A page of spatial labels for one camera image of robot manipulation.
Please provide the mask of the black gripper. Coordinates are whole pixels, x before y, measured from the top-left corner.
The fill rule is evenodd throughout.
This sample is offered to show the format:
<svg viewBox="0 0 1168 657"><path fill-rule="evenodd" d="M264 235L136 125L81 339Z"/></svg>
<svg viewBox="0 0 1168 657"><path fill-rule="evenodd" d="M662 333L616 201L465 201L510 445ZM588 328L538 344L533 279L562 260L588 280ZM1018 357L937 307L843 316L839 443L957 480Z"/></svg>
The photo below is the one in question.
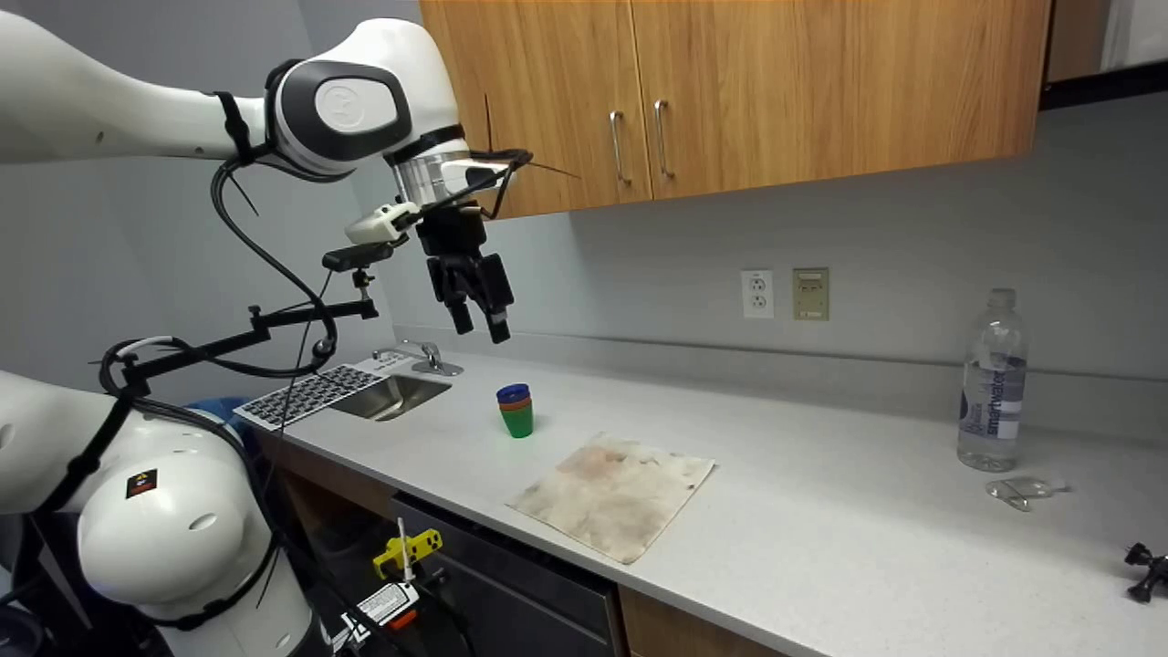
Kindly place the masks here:
<svg viewBox="0 0 1168 657"><path fill-rule="evenodd" d="M465 304L465 297L470 297L490 322L490 339L507 344L510 339L507 307L516 304L516 294L510 294L504 260L483 252L485 245L483 215L465 207L443 207L424 220L420 240L424 240L435 300L449 310L452 328L461 336L470 333L470 316Z"/></svg>

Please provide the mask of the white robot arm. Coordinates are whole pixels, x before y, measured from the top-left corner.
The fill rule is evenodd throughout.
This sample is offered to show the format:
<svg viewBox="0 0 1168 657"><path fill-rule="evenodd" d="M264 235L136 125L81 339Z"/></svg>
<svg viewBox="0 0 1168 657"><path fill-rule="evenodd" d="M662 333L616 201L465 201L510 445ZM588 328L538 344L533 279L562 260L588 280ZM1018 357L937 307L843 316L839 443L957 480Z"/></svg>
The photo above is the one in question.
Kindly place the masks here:
<svg viewBox="0 0 1168 657"><path fill-rule="evenodd" d="M415 235L456 324L507 333L510 290L483 249L473 198L524 164L465 139L435 38L365 20L334 47L292 60L254 98L126 76L44 26L0 14L0 155L14 164L196 158L219 176L264 164L334 184L378 158L403 198L350 228L356 265ZM240 339L174 339L162 363L119 344L97 390L4 380L4 508L24 524L68 514L85 583L150 620L170 657L334 657L411 614L407 581L320 620L272 529L233 430L150 397L150 383Z"/></svg>

